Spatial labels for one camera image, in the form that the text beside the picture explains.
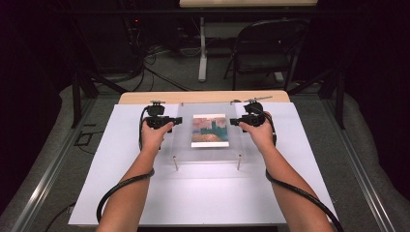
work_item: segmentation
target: human arm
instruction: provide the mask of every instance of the human arm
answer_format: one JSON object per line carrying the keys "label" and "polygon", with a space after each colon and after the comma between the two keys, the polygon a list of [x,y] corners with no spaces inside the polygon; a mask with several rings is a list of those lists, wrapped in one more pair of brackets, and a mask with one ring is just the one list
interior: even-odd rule
{"label": "human arm", "polygon": [[[145,121],[143,122],[142,150],[120,182],[147,174],[153,169],[163,136],[172,127],[173,123],[168,123],[162,128],[153,130]],[[147,198],[149,183],[149,179],[144,179],[120,188],[111,195],[105,205],[97,231],[136,231]]]}
{"label": "human arm", "polygon": [[[268,120],[259,127],[242,122],[239,127],[249,132],[258,151],[262,154],[268,173],[274,179],[303,189],[317,198],[309,184],[276,148],[272,127]],[[333,231],[322,210],[303,196],[275,184],[273,190],[290,231]]]}

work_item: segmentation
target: forearm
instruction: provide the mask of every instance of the forearm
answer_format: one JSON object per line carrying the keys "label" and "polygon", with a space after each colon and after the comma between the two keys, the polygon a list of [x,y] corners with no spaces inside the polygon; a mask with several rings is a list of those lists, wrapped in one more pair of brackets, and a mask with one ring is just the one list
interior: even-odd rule
{"label": "forearm", "polygon": [[[149,173],[155,155],[141,152],[120,182]],[[97,231],[136,231],[148,193],[149,179],[137,181],[117,190],[106,203]]]}
{"label": "forearm", "polygon": [[[293,169],[275,146],[260,149],[269,174],[311,195],[316,196],[310,185]],[[273,184],[280,209],[291,231],[332,231],[326,215],[303,196]]]}

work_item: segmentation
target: table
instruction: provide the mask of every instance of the table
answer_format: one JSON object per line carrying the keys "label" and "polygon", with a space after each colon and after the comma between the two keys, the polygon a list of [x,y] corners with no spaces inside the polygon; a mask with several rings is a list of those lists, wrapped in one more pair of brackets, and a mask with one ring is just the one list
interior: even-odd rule
{"label": "table", "polygon": [[[257,7],[314,7],[317,0],[181,0],[181,8],[257,8]],[[200,38],[201,38],[201,58],[199,62],[200,82],[206,81],[207,51],[205,38],[208,34],[218,35],[224,38],[236,38],[238,33],[244,28],[244,23],[229,23],[225,26],[216,26],[216,33],[206,29],[205,18],[200,18]]]}
{"label": "table", "polygon": [[[260,102],[265,110],[274,115],[278,148],[312,186],[322,202],[336,214],[296,108],[284,91],[126,93],[114,107],[69,224],[97,225],[95,212],[101,197],[118,183],[138,153],[136,125],[142,108],[150,101],[166,102],[164,115],[175,117],[179,107],[190,103],[207,102],[212,105],[264,97],[271,97]],[[243,105],[243,102],[233,103],[237,115],[245,113]],[[173,137],[180,126],[176,126],[173,133],[165,135],[157,155],[154,164],[156,175],[151,179],[141,226],[285,224],[271,183],[264,176],[263,159],[247,133],[231,127],[240,132],[243,144],[244,156],[240,168],[237,168],[236,160],[207,160],[180,162],[179,169],[176,169],[169,154],[173,144],[180,142]]]}

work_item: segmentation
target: person's left hand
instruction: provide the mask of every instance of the person's left hand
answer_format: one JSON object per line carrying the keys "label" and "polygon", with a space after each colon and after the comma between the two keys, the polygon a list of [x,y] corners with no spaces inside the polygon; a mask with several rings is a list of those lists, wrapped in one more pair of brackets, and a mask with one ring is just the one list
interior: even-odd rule
{"label": "person's left hand", "polygon": [[148,127],[147,122],[144,120],[142,123],[142,150],[158,151],[163,142],[163,136],[174,127],[174,123],[169,122],[159,129],[152,129]]}

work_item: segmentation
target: postcard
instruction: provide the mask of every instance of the postcard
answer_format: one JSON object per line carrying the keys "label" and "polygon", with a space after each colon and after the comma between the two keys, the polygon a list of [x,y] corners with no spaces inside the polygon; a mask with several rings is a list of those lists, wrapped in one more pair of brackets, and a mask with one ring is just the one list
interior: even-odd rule
{"label": "postcard", "polygon": [[225,114],[195,114],[191,147],[229,147]]}

